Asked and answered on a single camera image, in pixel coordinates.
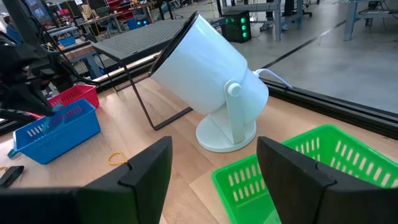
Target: lamp base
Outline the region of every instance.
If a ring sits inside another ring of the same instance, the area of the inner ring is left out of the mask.
[[[256,122],[253,121],[251,124],[245,126],[244,133],[245,139],[237,144],[233,144],[211,116],[207,116],[200,121],[197,127],[199,144],[212,152],[233,152],[247,146],[256,136]]]

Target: lamp mounting knob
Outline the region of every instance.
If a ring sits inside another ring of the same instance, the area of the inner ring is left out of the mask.
[[[228,87],[228,94],[233,97],[237,97],[241,94],[242,92],[242,87],[238,83],[232,83]]]

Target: red basket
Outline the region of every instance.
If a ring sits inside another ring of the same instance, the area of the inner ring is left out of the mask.
[[[51,107],[57,106],[59,104],[66,106],[81,98],[86,99],[89,103],[95,106],[95,108],[100,105],[95,86],[91,85],[75,85],[72,88],[65,90],[57,96],[49,99],[49,103]],[[43,115],[37,115],[33,113],[30,114],[36,119],[43,117]]]

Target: yellow rubber band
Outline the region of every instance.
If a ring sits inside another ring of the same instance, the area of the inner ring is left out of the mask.
[[[120,162],[111,162],[111,159],[112,159],[115,155],[120,155],[120,157],[121,157],[121,159],[122,159],[123,161],[120,161]],[[114,152],[114,153],[112,153],[112,154],[109,156],[109,158],[108,158],[108,164],[109,164],[109,165],[112,165],[112,166],[120,165],[120,164],[125,164],[125,163],[127,163],[127,160],[124,158],[124,156],[122,155],[121,152]]]

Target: white cable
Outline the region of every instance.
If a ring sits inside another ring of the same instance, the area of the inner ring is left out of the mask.
[[[293,88],[289,83],[287,83],[283,78],[279,77],[277,74],[275,74],[273,71],[266,69],[266,68],[260,68],[255,71],[256,74],[260,74],[261,72],[267,72],[268,74],[273,75],[275,78],[279,79],[282,83],[285,84],[285,86],[289,88]]]

